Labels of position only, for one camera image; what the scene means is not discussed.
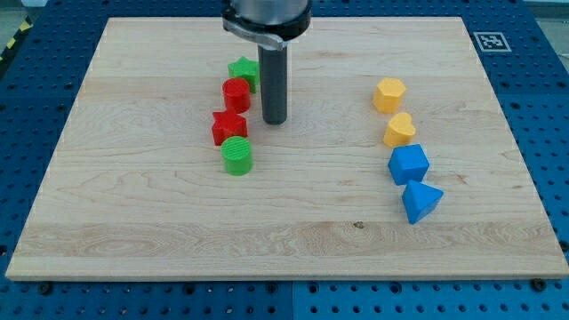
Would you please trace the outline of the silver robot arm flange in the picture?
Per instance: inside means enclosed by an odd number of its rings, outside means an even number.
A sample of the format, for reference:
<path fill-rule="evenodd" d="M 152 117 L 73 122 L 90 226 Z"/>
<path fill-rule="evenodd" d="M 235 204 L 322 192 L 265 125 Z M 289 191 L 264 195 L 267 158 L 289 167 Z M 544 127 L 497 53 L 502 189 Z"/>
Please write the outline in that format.
<path fill-rule="evenodd" d="M 223 28 L 265 50 L 282 51 L 310 25 L 311 0 L 229 0 Z"/>

